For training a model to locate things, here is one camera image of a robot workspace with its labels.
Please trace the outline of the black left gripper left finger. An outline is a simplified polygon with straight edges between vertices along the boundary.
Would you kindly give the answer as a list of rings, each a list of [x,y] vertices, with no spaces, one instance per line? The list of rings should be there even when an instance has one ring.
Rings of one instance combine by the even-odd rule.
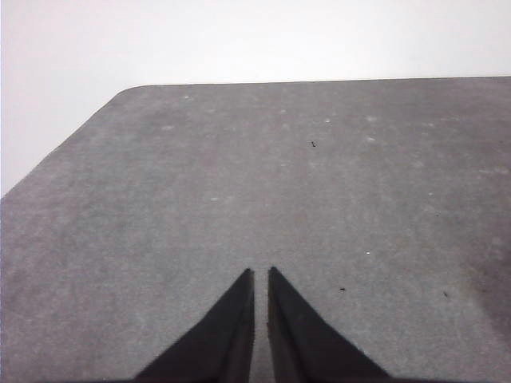
[[[134,381],[248,382],[254,341],[254,272],[246,269],[206,315]]]

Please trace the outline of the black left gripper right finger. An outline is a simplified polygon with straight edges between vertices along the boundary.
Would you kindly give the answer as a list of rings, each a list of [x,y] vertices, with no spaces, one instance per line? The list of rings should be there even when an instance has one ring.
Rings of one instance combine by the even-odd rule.
[[[328,325],[276,267],[268,271],[267,326],[277,382],[392,379]]]

